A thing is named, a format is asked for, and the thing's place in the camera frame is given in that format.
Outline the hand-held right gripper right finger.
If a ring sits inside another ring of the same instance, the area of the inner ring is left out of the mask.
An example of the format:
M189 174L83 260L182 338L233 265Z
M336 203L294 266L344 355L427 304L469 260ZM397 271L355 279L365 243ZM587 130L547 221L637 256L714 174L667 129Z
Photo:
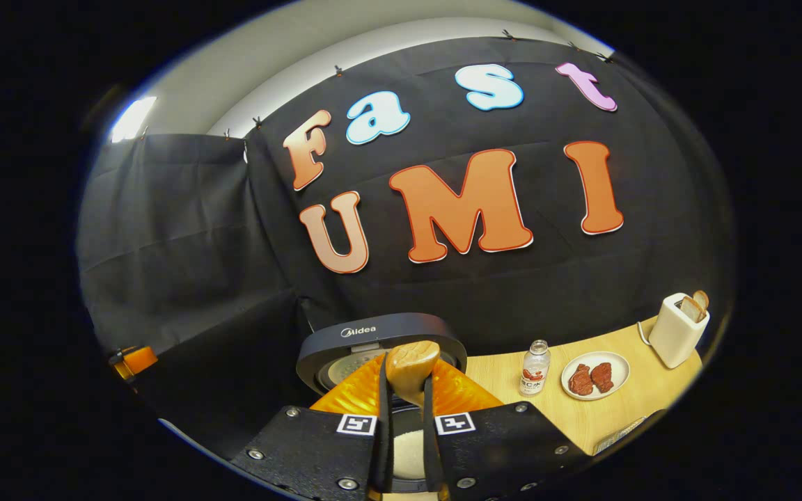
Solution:
M535 500L590 463L532 403L503 404L443 360L424 419L426 479L442 500Z

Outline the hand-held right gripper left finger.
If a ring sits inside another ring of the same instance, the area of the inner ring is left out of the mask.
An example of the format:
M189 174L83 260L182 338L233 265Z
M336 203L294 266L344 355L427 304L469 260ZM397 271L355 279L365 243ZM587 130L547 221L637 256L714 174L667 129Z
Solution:
M311 408L283 407L232 466L294 499L378 498L391 485L393 466L383 359L356 369Z

